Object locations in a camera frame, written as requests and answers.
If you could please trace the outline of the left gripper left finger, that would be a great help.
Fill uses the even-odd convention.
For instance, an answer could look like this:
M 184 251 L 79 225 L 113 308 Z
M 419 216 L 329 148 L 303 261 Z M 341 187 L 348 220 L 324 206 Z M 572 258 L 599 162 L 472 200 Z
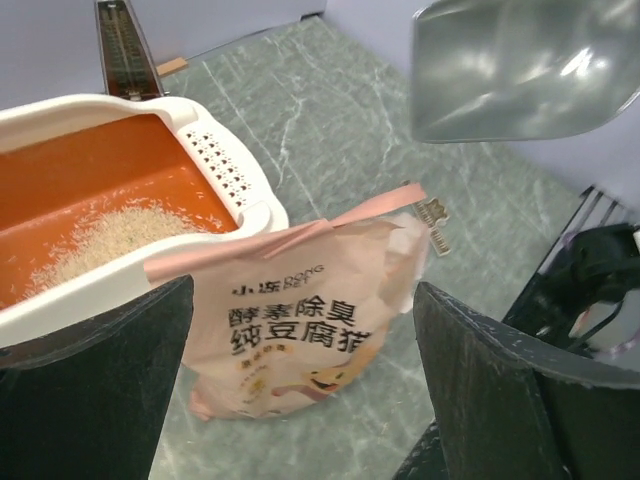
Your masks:
M 145 479 L 193 313 L 184 276 L 1 349 L 4 479 Z

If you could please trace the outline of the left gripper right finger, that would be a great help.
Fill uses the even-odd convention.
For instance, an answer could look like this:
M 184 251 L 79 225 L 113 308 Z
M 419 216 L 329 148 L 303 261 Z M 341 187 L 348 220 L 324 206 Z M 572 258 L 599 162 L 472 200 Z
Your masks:
M 639 375 L 548 345 L 436 286 L 414 295 L 434 421 L 400 479 L 635 479 Z

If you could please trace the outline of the peach cat litter bag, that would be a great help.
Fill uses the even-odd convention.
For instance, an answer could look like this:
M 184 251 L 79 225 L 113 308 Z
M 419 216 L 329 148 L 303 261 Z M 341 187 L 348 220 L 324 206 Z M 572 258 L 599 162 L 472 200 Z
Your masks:
M 412 183 L 331 220 L 147 261 L 153 285 L 194 282 L 191 412 L 275 417 L 350 384 L 412 308 L 429 230 L 407 207 L 424 198 Z

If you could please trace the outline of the white orange litter box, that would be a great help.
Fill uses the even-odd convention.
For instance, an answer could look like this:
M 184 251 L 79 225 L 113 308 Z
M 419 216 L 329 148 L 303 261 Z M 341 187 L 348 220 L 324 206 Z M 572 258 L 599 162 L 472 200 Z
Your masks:
M 44 281 L 95 222 L 153 209 L 197 227 L 62 285 Z M 249 149 L 202 105 L 74 94 L 1 113 L 1 344 L 35 340 L 146 294 L 150 258 L 286 229 Z

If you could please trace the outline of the silver metal scoop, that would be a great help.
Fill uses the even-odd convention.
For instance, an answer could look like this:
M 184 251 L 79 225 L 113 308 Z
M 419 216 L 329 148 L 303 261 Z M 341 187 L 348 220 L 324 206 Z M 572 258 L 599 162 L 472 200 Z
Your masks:
M 636 1 L 436 1 L 413 16 L 412 133 L 423 143 L 595 130 L 639 97 Z

